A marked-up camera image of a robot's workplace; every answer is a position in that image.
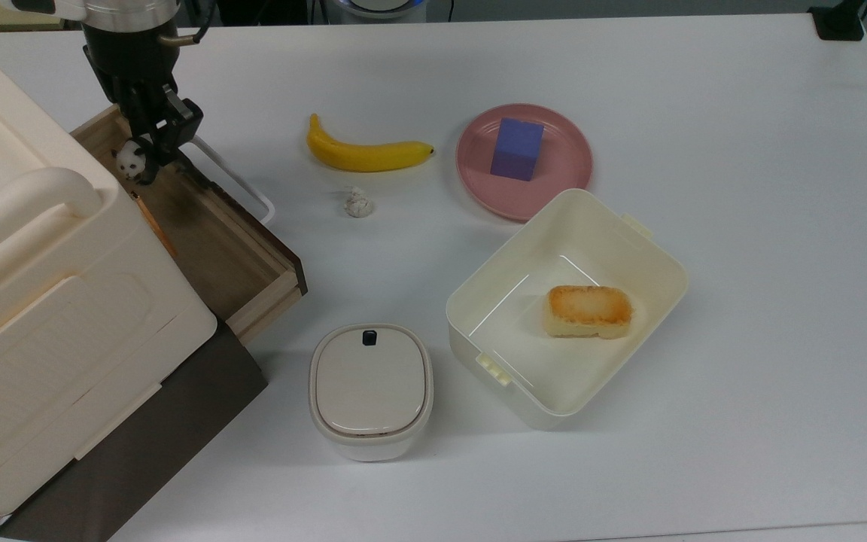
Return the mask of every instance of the purple block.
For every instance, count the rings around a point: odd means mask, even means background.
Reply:
[[[530,181],[534,166],[540,156],[540,137],[544,134],[542,124],[525,120],[501,119],[497,134],[497,147],[491,162],[491,175]]]

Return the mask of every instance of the pink plate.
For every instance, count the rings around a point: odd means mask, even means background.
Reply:
[[[530,181],[491,175],[500,120],[543,124],[540,156]],[[559,113],[529,103],[502,105],[471,121],[457,143],[457,171],[477,202],[500,216],[527,222],[554,196],[568,188],[586,188],[595,161],[581,130]]]

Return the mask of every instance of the table surface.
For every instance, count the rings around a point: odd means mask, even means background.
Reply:
[[[0,35],[3,71],[66,129],[107,105],[81,45]],[[867,39],[819,41],[804,14],[216,28],[175,76],[206,114],[199,134],[274,200],[269,227],[310,292],[250,344],[268,389],[114,540],[867,522]],[[691,278],[623,370],[550,432],[527,429],[447,340],[447,297],[519,228],[464,192],[454,145],[511,102],[573,120],[595,155],[593,194]],[[333,171],[303,144],[313,112],[338,138],[419,139],[437,154]],[[370,217],[342,212],[352,184],[376,201]],[[369,321],[414,330],[436,387],[424,438],[383,464],[340,457],[306,398],[319,339]]]

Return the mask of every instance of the wooden drawer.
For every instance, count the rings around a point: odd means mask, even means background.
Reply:
[[[72,131],[137,200],[180,271],[242,343],[306,293],[300,259],[186,157],[160,169],[152,185],[116,172],[129,126],[117,106]]]

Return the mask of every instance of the toasted bread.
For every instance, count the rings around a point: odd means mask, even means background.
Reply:
[[[551,288],[544,303],[543,326],[550,336],[599,336],[616,339],[631,325],[631,301],[617,288]]]

